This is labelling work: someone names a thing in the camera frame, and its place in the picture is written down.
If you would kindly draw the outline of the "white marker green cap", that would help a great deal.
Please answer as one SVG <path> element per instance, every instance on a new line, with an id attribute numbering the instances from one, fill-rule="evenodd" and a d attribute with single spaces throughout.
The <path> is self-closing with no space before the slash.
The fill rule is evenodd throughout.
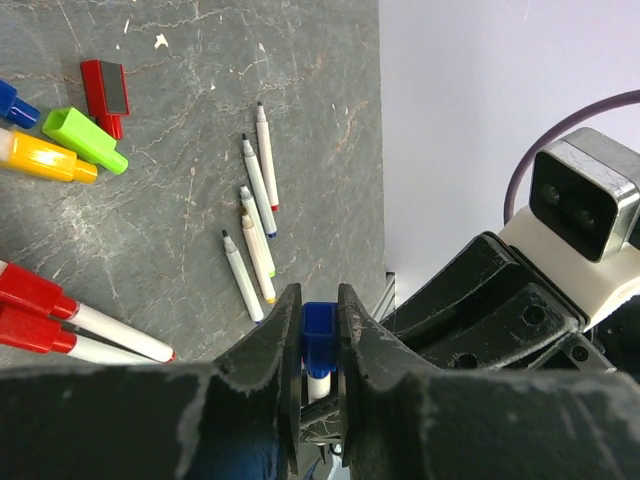
<path id="1" fill-rule="evenodd" d="M 276 268 L 274 265 L 274 261 L 267 244 L 267 236 L 264 231 L 264 227 L 262 225 L 262 221 L 257 209 L 257 205 L 254 199 L 254 196 L 250 190 L 250 188 L 246 184 L 242 184 L 239 188 L 239 195 L 242 206 L 247 210 L 249 216 L 251 217 L 255 229 L 257 231 L 258 241 L 260 244 L 260 248 L 262 251 L 263 263 L 268 272 L 270 278 L 274 278 L 276 275 Z"/>

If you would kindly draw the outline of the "white marker red eraser cap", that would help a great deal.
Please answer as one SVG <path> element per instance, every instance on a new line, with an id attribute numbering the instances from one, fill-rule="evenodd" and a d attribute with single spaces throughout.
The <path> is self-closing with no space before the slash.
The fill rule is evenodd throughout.
<path id="1" fill-rule="evenodd" d="M 60 286 L 12 263 L 1 263 L 2 304 L 57 321 L 66 331 L 156 363 L 175 359 L 171 346 L 73 300 Z"/>

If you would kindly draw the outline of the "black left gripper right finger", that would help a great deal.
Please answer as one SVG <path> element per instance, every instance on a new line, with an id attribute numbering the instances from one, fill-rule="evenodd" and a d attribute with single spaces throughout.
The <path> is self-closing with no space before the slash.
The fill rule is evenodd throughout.
<path id="1" fill-rule="evenodd" d="M 419 377 L 435 366 L 366 311 L 355 289 L 338 287 L 339 404 L 349 465 L 421 465 Z"/>

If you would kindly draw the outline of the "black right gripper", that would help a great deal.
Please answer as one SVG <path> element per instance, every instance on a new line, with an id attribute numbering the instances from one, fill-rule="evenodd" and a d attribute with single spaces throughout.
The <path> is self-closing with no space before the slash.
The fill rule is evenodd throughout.
<path id="1" fill-rule="evenodd" d="M 616 369 L 586 314 L 494 234 L 476 236 L 381 324 L 445 370 Z"/>

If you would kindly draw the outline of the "white marker yellow cap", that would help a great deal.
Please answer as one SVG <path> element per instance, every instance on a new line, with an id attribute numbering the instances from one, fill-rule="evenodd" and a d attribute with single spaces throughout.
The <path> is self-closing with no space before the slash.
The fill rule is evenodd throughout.
<path id="1" fill-rule="evenodd" d="M 276 301 L 276 293 L 264 263 L 263 249 L 261 248 L 257 229 L 249 212 L 245 208 L 240 210 L 240 217 L 243 235 L 262 296 L 268 304 L 274 304 Z"/>

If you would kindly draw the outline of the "white marker blue eraser cap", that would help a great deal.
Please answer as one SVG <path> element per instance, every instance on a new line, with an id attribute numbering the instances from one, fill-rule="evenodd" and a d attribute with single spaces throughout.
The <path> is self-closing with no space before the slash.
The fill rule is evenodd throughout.
<path id="1" fill-rule="evenodd" d="M 227 261 L 230 265 L 249 317 L 254 323 L 260 323 L 264 319 L 264 313 L 260 301 L 241 254 L 226 229 L 222 230 L 222 240 Z"/>

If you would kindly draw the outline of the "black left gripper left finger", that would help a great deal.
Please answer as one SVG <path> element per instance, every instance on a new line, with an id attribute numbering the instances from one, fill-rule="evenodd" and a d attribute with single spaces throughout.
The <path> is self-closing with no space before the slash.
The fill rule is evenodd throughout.
<path id="1" fill-rule="evenodd" d="M 290 284 L 265 320 L 216 359 L 212 473 L 297 471 L 301 416 L 301 285 Z"/>

